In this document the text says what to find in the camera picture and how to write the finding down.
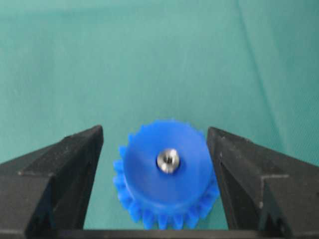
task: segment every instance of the blue gear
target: blue gear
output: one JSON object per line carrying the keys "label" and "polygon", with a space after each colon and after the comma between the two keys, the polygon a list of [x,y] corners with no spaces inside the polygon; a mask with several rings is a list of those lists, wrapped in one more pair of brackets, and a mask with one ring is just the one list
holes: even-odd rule
{"label": "blue gear", "polygon": [[[157,155],[167,148],[177,150],[180,165],[172,174],[162,172]],[[121,160],[114,162],[114,184],[118,198],[145,229],[157,221],[159,229],[176,230],[186,223],[195,228],[219,196],[216,176],[204,136],[188,124],[156,121],[129,135],[129,145],[119,148]]]}

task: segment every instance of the teal fabric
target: teal fabric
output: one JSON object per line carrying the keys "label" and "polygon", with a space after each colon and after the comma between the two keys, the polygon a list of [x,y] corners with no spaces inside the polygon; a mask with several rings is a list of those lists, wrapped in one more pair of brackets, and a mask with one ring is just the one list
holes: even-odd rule
{"label": "teal fabric", "polygon": [[[112,162],[156,119],[319,165],[319,1],[0,0],[0,162],[101,124],[85,228],[142,229]],[[225,229],[221,200],[198,229]]]}

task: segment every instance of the plastic gear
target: plastic gear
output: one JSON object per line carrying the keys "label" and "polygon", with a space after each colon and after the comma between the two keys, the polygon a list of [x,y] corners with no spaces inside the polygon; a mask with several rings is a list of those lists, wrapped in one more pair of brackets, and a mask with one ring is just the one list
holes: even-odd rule
{"label": "plastic gear", "polygon": [[[180,155],[172,174],[156,165],[157,155],[167,148]],[[219,196],[205,138],[188,124],[171,120],[142,126],[119,152],[122,159],[114,162],[113,179],[118,199],[134,222],[143,220],[145,229],[155,222],[161,230],[180,230],[184,223],[193,229]]]}

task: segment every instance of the gear teeth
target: gear teeth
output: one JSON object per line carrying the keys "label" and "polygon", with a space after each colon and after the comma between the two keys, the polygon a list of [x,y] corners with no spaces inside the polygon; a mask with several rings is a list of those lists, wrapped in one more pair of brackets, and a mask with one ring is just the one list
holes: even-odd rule
{"label": "gear teeth", "polygon": [[218,187],[215,186],[215,183],[212,183],[208,189],[207,189],[207,194],[210,195],[211,197],[218,197],[219,196],[219,190]]}
{"label": "gear teeth", "polygon": [[128,141],[129,143],[133,141],[134,135],[133,134],[129,134],[128,136]]}
{"label": "gear teeth", "polygon": [[183,228],[183,223],[184,223],[184,220],[183,220],[183,216],[182,215],[175,215],[173,217],[173,228],[175,230],[180,230]]}
{"label": "gear teeth", "polygon": [[154,215],[149,210],[144,210],[143,212],[143,224],[145,229],[149,230],[153,227],[154,224]]}
{"label": "gear teeth", "polygon": [[205,197],[199,202],[199,216],[204,219],[212,208],[212,199],[210,197]]}
{"label": "gear teeth", "polygon": [[116,160],[113,162],[113,167],[114,167],[114,170],[117,172],[117,173],[123,173],[124,171],[124,162],[123,160]]}
{"label": "gear teeth", "polygon": [[132,202],[128,209],[131,218],[134,222],[138,222],[142,217],[142,212],[140,206],[136,202]]}
{"label": "gear teeth", "polygon": [[126,188],[118,193],[118,199],[125,209],[128,209],[132,203],[132,198]]}
{"label": "gear teeth", "polygon": [[123,174],[117,175],[113,178],[113,183],[118,191],[125,188],[125,178]]}
{"label": "gear teeth", "polygon": [[196,207],[189,209],[186,215],[186,224],[190,229],[194,229],[198,223],[199,215]]}
{"label": "gear teeth", "polygon": [[165,230],[167,228],[168,216],[167,215],[159,215],[158,223],[159,229]]}
{"label": "gear teeth", "polygon": [[125,147],[125,146],[120,146],[120,147],[119,147],[119,153],[120,153],[120,156],[121,156],[122,158],[124,158],[125,151],[126,151],[126,147]]}

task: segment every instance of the center hole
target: center hole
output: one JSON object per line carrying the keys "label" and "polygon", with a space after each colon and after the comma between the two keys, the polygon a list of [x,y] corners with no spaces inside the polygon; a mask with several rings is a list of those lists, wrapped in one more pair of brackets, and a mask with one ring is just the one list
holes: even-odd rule
{"label": "center hole", "polygon": [[164,162],[171,164],[173,162],[173,158],[171,156],[168,156],[168,157],[166,156],[166,157],[164,157]]}

